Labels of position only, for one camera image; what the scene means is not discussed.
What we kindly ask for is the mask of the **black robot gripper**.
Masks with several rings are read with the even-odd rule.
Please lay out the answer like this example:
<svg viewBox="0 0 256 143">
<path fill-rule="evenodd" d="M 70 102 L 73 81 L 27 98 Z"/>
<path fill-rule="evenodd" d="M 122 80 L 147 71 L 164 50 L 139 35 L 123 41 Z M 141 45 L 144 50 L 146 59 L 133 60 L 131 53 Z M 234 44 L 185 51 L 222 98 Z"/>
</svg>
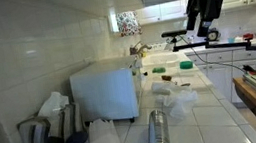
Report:
<svg viewBox="0 0 256 143">
<path fill-rule="evenodd" d="M 209 27 L 214 19 L 218 19 L 221 13 L 223 0 L 188 0 L 186 14 L 188 16 L 187 30 L 194 30 L 197 15 L 200 15 L 200 24 L 197 36 L 208 35 Z"/>
</svg>

